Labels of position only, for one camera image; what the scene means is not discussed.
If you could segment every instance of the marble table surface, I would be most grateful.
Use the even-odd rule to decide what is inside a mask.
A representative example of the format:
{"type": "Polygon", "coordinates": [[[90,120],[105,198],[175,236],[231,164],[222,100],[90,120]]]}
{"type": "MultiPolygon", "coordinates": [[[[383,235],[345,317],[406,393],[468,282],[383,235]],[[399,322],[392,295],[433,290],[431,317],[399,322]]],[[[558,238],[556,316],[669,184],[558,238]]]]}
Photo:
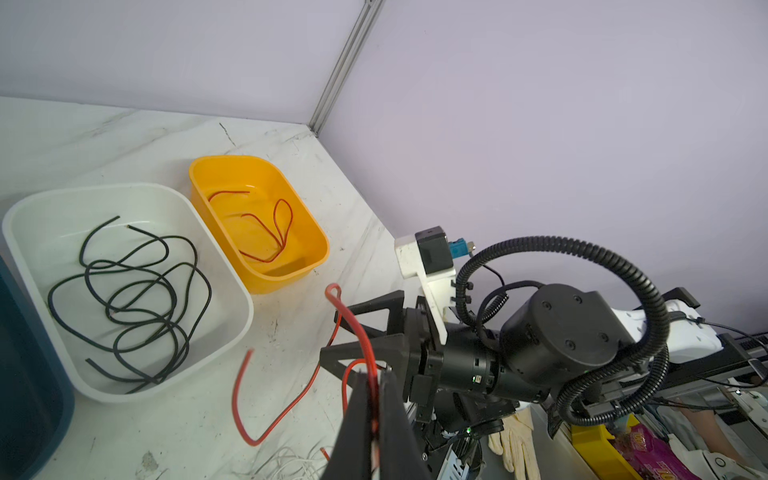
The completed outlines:
{"type": "MultiPolygon", "coordinates": [[[[62,187],[146,181],[188,196],[195,158],[246,154],[284,172],[331,245],[329,259],[309,276],[254,296],[253,326],[243,340],[181,384],[118,405],[76,393],[69,431],[38,478],[251,478],[279,447],[305,455],[333,444],[341,387],[324,370],[260,447],[243,442],[230,412],[249,348],[255,353],[240,411],[252,437],[306,385],[333,329],[333,308],[323,297],[328,283],[341,285],[347,304],[403,288],[392,236],[305,125],[0,98],[0,148],[0,216],[29,194],[62,187]]],[[[10,260],[5,245],[0,254],[10,260]]],[[[418,287],[412,281],[408,304],[418,287]]],[[[353,338],[342,331],[336,341],[353,338]]]]}

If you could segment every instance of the yellow plastic basin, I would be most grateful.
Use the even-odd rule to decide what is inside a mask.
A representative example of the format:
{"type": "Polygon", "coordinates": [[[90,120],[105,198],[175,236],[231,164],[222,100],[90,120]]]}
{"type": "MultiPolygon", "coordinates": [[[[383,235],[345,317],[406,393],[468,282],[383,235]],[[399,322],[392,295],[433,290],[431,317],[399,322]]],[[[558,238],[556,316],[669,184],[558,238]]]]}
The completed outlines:
{"type": "MultiPolygon", "coordinates": [[[[634,415],[630,415],[627,426],[638,423],[634,415]]],[[[605,425],[571,427],[571,443],[600,480],[643,480],[608,441],[613,439],[605,425]]]]}
{"type": "Polygon", "coordinates": [[[249,292],[274,292],[328,259],[328,237],[283,172],[270,162],[243,155],[202,157],[190,166],[190,181],[192,204],[249,292]],[[285,247],[274,257],[283,237],[285,247]],[[274,260],[260,262],[241,252],[274,260]]]}

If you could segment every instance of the black cable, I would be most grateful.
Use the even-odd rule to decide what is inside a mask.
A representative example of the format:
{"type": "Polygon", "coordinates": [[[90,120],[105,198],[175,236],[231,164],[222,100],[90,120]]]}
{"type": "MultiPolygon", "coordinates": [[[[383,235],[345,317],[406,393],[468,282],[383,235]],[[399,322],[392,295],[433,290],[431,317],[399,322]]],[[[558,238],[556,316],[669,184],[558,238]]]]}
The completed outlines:
{"type": "Polygon", "coordinates": [[[469,259],[456,277],[458,319],[474,327],[476,331],[481,331],[482,324],[477,318],[473,319],[467,310],[466,291],[469,277],[491,260],[520,252],[565,253],[596,263],[621,278],[632,289],[645,311],[647,328],[639,342],[622,349],[607,365],[586,372],[563,386],[556,399],[560,417],[572,425],[593,426],[615,420],[642,406],[661,387],[669,368],[669,352],[666,351],[666,346],[670,317],[664,305],[664,298],[650,279],[635,265],[610,250],[563,237],[521,237],[492,245],[469,259]],[[645,381],[638,390],[622,399],[618,407],[595,416],[571,410],[571,405],[590,385],[632,368],[652,356],[655,356],[655,360],[651,363],[650,373],[645,381]]]}
{"type": "MultiPolygon", "coordinates": [[[[757,339],[754,335],[750,335],[749,333],[742,332],[741,330],[735,329],[732,326],[720,325],[719,323],[707,322],[705,319],[702,319],[702,318],[696,319],[696,320],[694,320],[694,322],[696,322],[696,323],[703,323],[704,325],[716,326],[717,328],[730,330],[731,332],[738,333],[739,335],[744,335],[744,338],[748,338],[748,339],[756,342],[758,345],[763,347],[763,350],[765,350],[766,353],[768,353],[768,346],[765,343],[761,342],[759,339],[757,339]]],[[[734,385],[733,383],[718,382],[717,380],[710,380],[710,379],[705,379],[705,378],[702,378],[702,377],[697,377],[697,378],[699,380],[703,380],[703,381],[709,382],[709,383],[714,383],[716,385],[729,386],[729,387],[734,387],[734,388],[738,388],[738,389],[742,389],[742,390],[748,390],[748,389],[758,389],[759,387],[764,386],[768,382],[768,375],[763,376],[762,374],[760,374],[758,372],[757,376],[761,378],[761,381],[759,383],[757,383],[756,385],[734,385]]]]}
{"type": "Polygon", "coordinates": [[[90,365],[96,371],[108,377],[109,379],[112,379],[117,382],[137,383],[138,385],[135,388],[127,392],[127,393],[133,393],[143,389],[147,385],[158,384],[160,382],[163,382],[168,376],[170,376],[173,372],[175,372],[181,366],[184,360],[186,360],[189,354],[190,341],[192,339],[192,335],[194,334],[195,330],[197,329],[197,325],[200,323],[200,320],[203,318],[203,315],[205,314],[208,306],[210,305],[211,297],[213,296],[213,290],[211,288],[211,285],[208,279],[200,271],[200,269],[197,268],[197,261],[198,261],[197,249],[189,239],[179,235],[166,235],[166,236],[158,237],[153,233],[147,232],[146,230],[142,230],[132,225],[127,225],[126,227],[138,233],[146,235],[147,237],[150,237],[151,240],[148,240],[142,243],[138,247],[135,247],[131,252],[129,252],[128,254],[126,254],[124,257],[120,258],[117,261],[98,259],[98,260],[93,260],[89,263],[86,263],[85,252],[86,252],[86,249],[88,248],[88,243],[90,242],[90,240],[99,230],[106,227],[110,223],[113,223],[118,218],[120,217],[119,216],[114,217],[102,223],[101,225],[94,228],[86,236],[81,246],[80,253],[78,255],[78,262],[80,263],[81,266],[85,268],[84,272],[79,273],[77,275],[69,276],[59,281],[48,291],[48,309],[51,311],[51,315],[53,316],[53,318],[56,320],[56,322],[59,325],[61,325],[62,328],[67,330],[72,335],[83,340],[84,342],[88,343],[89,345],[97,349],[103,350],[105,352],[112,353],[121,365],[123,365],[128,371],[135,374],[137,378],[126,378],[123,376],[116,376],[107,372],[102,367],[100,367],[96,362],[93,361],[93,359],[88,358],[85,360],[88,365],[90,365]],[[192,263],[189,263],[189,262],[176,263],[175,265],[165,270],[163,273],[158,273],[154,270],[149,269],[148,268],[149,266],[154,266],[154,265],[158,265],[159,263],[163,263],[169,257],[170,247],[168,246],[168,243],[166,240],[182,240],[186,242],[191,248],[193,258],[194,258],[193,262],[192,263]],[[138,265],[138,266],[132,266],[125,263],[133,255],[142,251],[145,247],[148,247],[153,243],[160,243],[164,248],[164,255],[159,260],[154,260],[149,263],[145,263],[143,265],[138,265]],[[178,306],[179,297],[173,285],[167,279],[167,276],[170,273],[174,272],[176,269],[179,269],[181,267],[189,267],[190,274],[189,274],[189,277],[187,278],[187,282],[184,289],[183,306],[181,308],[181,311],[178,313],[176,319],[173,319],[178,306]],[[107,300],[102,298],[97,293],[93,285],[93,280],[96,276],[126,273],[126,272],[147,273],[151,275],[153,278],[150,278],[148,280],[147,279],[136,280],[131,283],[127,283],[121,286],[120,288],[118,288],[117,290],[115,290],[107,300]],[[203,281],[205,282],[206,288],[208,290],[208,295],[207,295],[207,299],[204,306],[200,310],[200,313],[197,316],[197,318],[194,320],[189,333],[187,333],[184,330],[184,328],[180,326],[180,322],[185,317],[185,314],[187,313],[187,308],[189,306],[189,300],[190,300],[190,292],[192,287],[192,280],[195,274],[199,275],[200,278],[202,278],[203,281]],[[55,293],[57,289],[65,285],[66,283],[69,283],[72,280],[76,280],[79,278],[82,278],[84,280],[85,286],[88,288],[88,291],[90,292],[91,296],[93,296],[93,298],[97,302],[99,302],[101,305],[104,306],[104,314],[107,317],[107,320],[109,320],[112,323],[126,327],[117,334],[117,336],[114,339],[114,342],[112,343],[112,346],[101,345],[100,343],[95,342],[93,339],[87,337],[86,335],[78,332],[76,329],[69,326],[61,318],[61,315],[55,308],[54,298],[55,298],[55,293]],[[136,295],[130,298],[127,302],[123,303],[122,305],[116,304],[118,297],[121,296],[121,294],[127,292],[129,289],[136,286],[144,286],[144,287],[136,295]],[[158,312],[154,312],[153,310],[148,310],[145,308],[138,308],[136,306],[133,306],[137,301],[139,301],[144,296],[144,294],[149,292],[155,286],[162,287],[162,289],[164,289],[165,292],[168,294],[170,305],[165,312],[158,313],[158,312]],[[115,318],[115,314],[119,314],[119,313],[140,313],[140,314],[147,315],[149,318],[143,319],[143,320],[127,321],[124,319],[115,318]],[[150,326],[158,323],[160,324],[160,326],[157,329],[155,329],[151,334],[149,334],[146,337],[146,339],[144,339],[143,341],[140,341],[139,343],[136,343],[133,346],[125,346],[125,347],[120,346],[120,342],[125,337],[126,334],[133,332],[136,329],[140,329],[141,327],[150,326]],[[144,348],[145,346],[157,341],[158,339],[162,338],[163,336],[169,333],[173,341],[173,346],[174,346],[173,352],[170,355],[168,362],[160,369],[159,372],[157,372],[154,375],[149,375],[141,371],[140,369],[137,369],[135,366],[131,365],[121,355],[124,353],[138,351],[139,349],[144,348]]]}
{"type": "Polygon", "coordinates": [[[505,292],[508,292],[509,290],[523,288],[524,286],[535,286],[536,288],[542,288],[544,284],[541,282],[537,282],[536,280],[521,280],[519,282],[513,282],[507,285],[502,285],[496,290],[493,290],[488,295],[486,295],[482,303],[480,303],[480,308],[478,309],[477,317],[481,318],[482,320],[481,320],[481,325],[476,326],[476,328],[479,330],[476,330],[475,333],[483,342],[483,344],[488,348],[496,350],[496,344],[495,344],[495,341],[490,337],[490,335],[482,325],[485,325],[493,317],[493,315],[497,313],[497,312],[494,312],[493,315],[490,315],[491,318],[488,318],[489,315],[487,310],[492,311],[494,309],[494,306],[492,304],[489,305],[488,303],[491,302],[491,299],[499,298],[502,294],[504,296],[507,296],[505,292]]]}
{"type": "Polygon", "coordinates": [[[723,405],[723,406],[706,406],[706,405],[691,405],[690,403],[682,403],[682,402],[674,402],[672,400],[662,399],[658,397],[654,397],[651,399],[650,402],[647,403],[647,405],[656,405],[656,406],[667,406],[667,407],[674,407],[676,409],[689,409],[689,410],[733,410],[736,407],[732,405],[723,405]]]}
{"type": "MultiPolygon", "coordinates": [[[[486,270],[489,270],[494,275],[498,277],[498,281],[502,283],[502,286],[504,285],[504,277],[496,270],[492,269],[488,265],[483,265],[483,268],[486,270]]],[[[485,309],[485,314],[480,319],[480,323],[485,325],[488,323],[493,317],[496,316],[497,313],[502,311],[502,307],[509,301],[509,296],[506,293],[503,293],[501,295],[498,295],[496,298],[493,299],[491,304],[488,306],[488,308],[485,309]]]]}
{"type": "Polygon", "coordinates": [[[498,281],[501,282],[502,285],[504,285],[504,278],[502,277],[502,275],[499,272],[497,272],[496,270],[493,270],[488,265],[483,265],[483,268],[485,268],[486,270],[492,271],[498,277],[498,281]]]}

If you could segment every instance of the pink snack bag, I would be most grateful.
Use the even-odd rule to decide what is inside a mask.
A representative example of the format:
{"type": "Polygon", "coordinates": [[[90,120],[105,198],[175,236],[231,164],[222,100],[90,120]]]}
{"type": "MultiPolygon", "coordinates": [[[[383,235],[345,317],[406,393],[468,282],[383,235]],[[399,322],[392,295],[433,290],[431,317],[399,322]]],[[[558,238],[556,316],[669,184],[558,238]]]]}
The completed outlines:
{"type": "Polygon", "coordinates": [[[635,425],[611,442],[645,480],[700,480],[643,424],[635,425]]]}

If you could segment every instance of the white wall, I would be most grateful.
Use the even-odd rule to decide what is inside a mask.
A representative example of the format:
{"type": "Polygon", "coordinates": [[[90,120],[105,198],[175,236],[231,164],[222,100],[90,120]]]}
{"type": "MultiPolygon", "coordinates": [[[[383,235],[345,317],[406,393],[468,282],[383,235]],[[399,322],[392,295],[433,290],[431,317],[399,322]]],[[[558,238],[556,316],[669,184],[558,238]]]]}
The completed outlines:
{"type": "Polygon", "coordinates": [[[306,123],[362,0],[3,0],[0,95],[306,123]]]}
{"type": "MultiPolygon", "coordinates": [[[[396,236],[590,240],[768,329],[765,0],[388,0],[320,139],[396,236]]],[[[499,266],[637,305],[583,260],[499,266]]]]}

